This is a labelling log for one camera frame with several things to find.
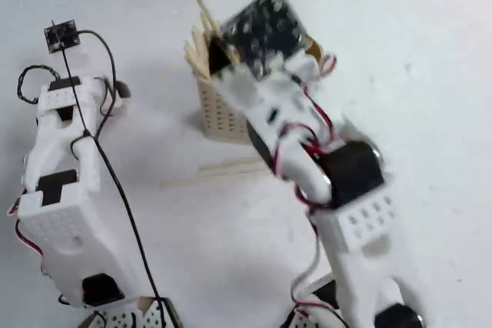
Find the electrical wire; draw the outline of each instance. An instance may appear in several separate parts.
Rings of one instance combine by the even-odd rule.
[[[340,320],[340,322],[345,326],[345,328],[349,328],[347,322],[337,313],[336,309],[332,307],[329,303],[326,302],[315,302],[315,301],[303,301],[299,300],[296,297],[296,289],[316,270],[317,265],[320,261],[320,237],[317,234],[316,228],[314,228],[314,234],[316,235],[316,252],[314,254],[314,259],[309,265],[309,267],[299,274],[291,284],[291,299],[296,304],[296,306],[306,306],[306,307],[317,307],[321,309],[329,310],[335,317]]]
[[[106,328],[106,326],[108,325],[108,321],[106,320],[106,318],[104,317],[104,315],[102,315],[101,313],[99,313],[96,310],[94,311],[94,315],[95,316],[99,316],[102,319],[102,322],[103,322],[102,328]]]
[[[28,99],[22,94],[22,85],[24,84],[24,78],[27,75],[27,73],[33,69],[45,69],[46,71],[49,71],[55,80],[60,79],[60,75],[58,74],[57,71],[55,71],[53,68],[47,66],[47,65],[30,65],[22,71],[21,75],[18,76],[18,83],[17,83],[17,97],[26,103],[36,105],[38,103],[38,98],[34,99]]]
[[[106,113],[102,111],[102,107],[105,105],[106,99],[108,98],[108,91],[111,90],[111,86],[109,85],[109,80],[106,77],[96,77],[96,79],[105,83],[105,94],[102,97],[101,105],[99,105],[99,113],[101,113],[101,115],[106,115]]]
[[[43,258],[43,250],[41,250],[41,248],[36,245],[34,242],[32,242],[31,240],[29,240],[26,236],[24,236],[21,232],[21,230],[19,230],[18,228],[18,225],[21,223],[21,221],[19,219],[17,219],[17,221],[15,222],[15,235],[17,236],[17,238],[22,241],[24,244],[26,244],[27,246],[29,246],[30,248],[32,248],[36,253],[38,253],[38,255]]]
[[[65,60],[65,67],[67,68],[68,77],[70,79],[70,85],[72,86],[72,90],[73,90],[73,93],[75,96],[75,103],[77,105],[78,113],[81,115],[81,121],[82,121],[82,124],[84,126],[84,133],[83,133],[82,137],[92,137],[92,139],[94,140],[96,148],[98,149],[99,154],[102,157],[102,160],[105,162],[106,168],[108,169],[108,172],[111,175],[111,179],[115,183],[115,185],[118,189],[118,192],[120,194],[120,197],[123,200],[123,204],[125,205],[128,219],[130,220],[131,228],[132,228],[133,233],[135,235],[135,239],[137,240],[138,250],[140,252],[141,259],[142,259],[142,262],[144,264],[144,268],[145,268],[145,272],[146,272],[147,277],[148,277],[148,281],[151,284],[151,288],[152,288],[152,291],[155,295],[155,299],[158,301],[158,305],[160,308],[160,316],[161,316],[161,326],[165,327],[166,322],[165,322],[165,318],[164,318],[164,308],[162,306],[161,296],[159,295],[157,287],[155,286],[154,277],[152,276],[152,273],[150,271],[150,267],[148,265],[147,257],[145,256],[145,250],[144,250],[143,244],[141,242],[140,234],[138,232],[137,224],[135,223],[135,219],[133,217],[133,213],[131,211],[131,207],[130,207],[130,204],[128,202],[128,198],[126,197],[125,190],[123,189],[121,182],[118,179],[118,176],[116,175],[115,170],[113,169],[111,162],[109,161],[108,156],[106,155],[105,151],[103,150],[101,144],[99,143],[99,139],[98,139],[99,135],[101,134],[101,130],[104,127],[105,122],[108,120],[108,117],[111,114],[111,111],[115,105],[116,70],[115,70],[115,61],[113,59],[113,54],[111,53],[111,50],[110,50],[108,44],[106,43],[106,41],[98,33],[94,32],[94,31],[90,31],[90,30],[82,30],[82,31],[78,32],[78,35],[80,35],[80,34],[92,34],[92,35],[96,36],[102,42],[102,44],[106,47],[106,50],[108,51],[108,54],[109,54],[109,58],[111,59],[111,72],[112,72],[112,77],[113,77],[113,86],[112,86],[112,89],[110,88],[111,97],[112,97],[111,104],[110,104],[108,110],[106,111],[106,114],[103,117],[100,125],[98,126],[96,134],[92,135],[91,132],[87,129],[87,126],[85,126],[85,121],[84,121],[84,118],[82,115],[81,107],[80,107],[80,104],[78,103],[77,91],[75,90],[75,85],[74,85],[74,82],[71,78],[70,67],[68,66],[68,61],[67,61],[67,58],[65,55],[65,48],[61,49],[62,54],[63,54],[63,58]],[[73,140],[73,142],[71,142],[72,153],[73,153],[73,144],[79,139],[81,139],[81,137],[78,137],[77,139]]]
[[[108,111],[106,112],[106,114],[102,118],[102,121],[99,124],[98,129],[95,132],[94,138],[96,140],[98,140],[99,139],[99,136],[101,135],[102,128],[105,126],[106,121],[111,116],[111,112],[112,112],[113,107],[115,106],[115,102],[116,102],[116,67],[115,67],[115,59],[113,58],[113,53],[111,53],[111,49],[109,48],[108,43],[106,42],[106,40],[104,40],[102,38],[102,36],[100,36],[100,34],[98,34],[95,31],[92,31],[92,30],[81,30],[81,31],[77,31],[77,35],[83,35],[83,34],[94,35],[97,39],[99,39],[99,41],[105,46],[106,51],[108,52],[109,60],[111,62],[111,77],[112,77],[112,80],[113,80],[112,88],[109,87],[109,84],[106,85],[107,88],[109,88],[109,92],[111,93],[111,103],[109,105]]]
[[[58,296],[58,302],[61,305],[71,306],[70,303],[65,299],[65,296],[63,296],[63,293],[61,293],[60,296]]]

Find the white bracket with holes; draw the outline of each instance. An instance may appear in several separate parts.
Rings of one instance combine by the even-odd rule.
[[[105,83],[98,78],[80,78],[75,90],[87,128],[94,134]],[[117,96],[115,106],[121,105]],[[59,108],[72,108],[72,118],[63,121]],[[77,141],[73,149],[79,161],[71,158],[70,143],[84,131],[72,87],[48,91],[48,86],[43,86],[36,118],[36,141],[25,161],[22,180],[26,193],[20,197],[17,211],[22,231],[41,248],[46,273],[72,306],[84,305],[83,279],[101,273],[112,277],[125,295],[113,304],[136,299],[132,260],[108,232],[95,204],[100,168],[94,141],[90,137]],[[43,204],[45,192],[38,189],[39,180],[60,172],[65,157],[73,160],[69,165],[77,172],[76,182],[61,185],[59,200]]]
[[[333,211],[317,211],[311,221],[337,281],[337,301],[351,328],[374,328],[384,285],[394,281],[401,299],[434,327],[435,309],[407,256],[390,192],[391,184]]]
[[[164,303],[164,318],[166,328],[181,328],[175,326],[169,316]],[[106,319],[104,325],[103,319],[94,315],[87,328],[162,328],[161,314],[157,301],[151,302],[150,306],[144,311],[139,307],[139,303],[130,303],[124,306],[117,306],[110,310],[102,310],[99,313]]]

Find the black circuit board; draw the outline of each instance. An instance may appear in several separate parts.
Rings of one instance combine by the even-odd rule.
[[[68,49],[80,45],[77,27],[73,19],[45,28],[45,37],[50,54],[61,51],[63,48]]]
[[[274,60],[281,58],[284,64],[309,44],[288,0],[254,0],[222,25],[222,38],[237,49],[258,80],[271,72]]]

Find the hole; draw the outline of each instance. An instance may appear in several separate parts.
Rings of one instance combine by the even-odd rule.
[[[278,116],[278,108],[273,108],[270,111],[270,114],[267,117],[267,123],[273,124],[275,122],[275,118]]]

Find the white surface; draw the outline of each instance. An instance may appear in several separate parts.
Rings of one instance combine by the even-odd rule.
[[[224,20],[250,0],[207,1]],[[446,326],[489,326],[492,0],[291,2],[310,35],[338,56],[322,105],[338,100],[391,162],[395,206]],[[18,75],[33,63],[66,75],[61,56],[47,52],[43,28],[74,18],[106,38],[118,77],[133,92],[128,116],[113,118],[101,139],[135,209],[161,293],[172,298],[186,327],[283,322],[289,284],[314,253],[291,186],[266,174],[160,185],[195,176],[198,165],[253,152],[206,141],[196,128],[198,93],[181,49],[198,23],[194,0],[0,0],[2,9],[8,9],[0,18],[5,209],[21,190],[22,156],[35,136],[35,108],[15,96]],[[74,73],[108,75],[103,47],[81,39],[68,53]],[[36,94],[48,77],[27,76],[25,93]],[[101,215],[143,270],[123,204],[107,174],[102,180],[108,201]],[[12,219],[0,222],[2,325],[74,326],[85,312],[58,305],[38,257],[15,241]],[[147,283],[142,289],[150,292]],[[26,313],[17,314],[20,304]]]

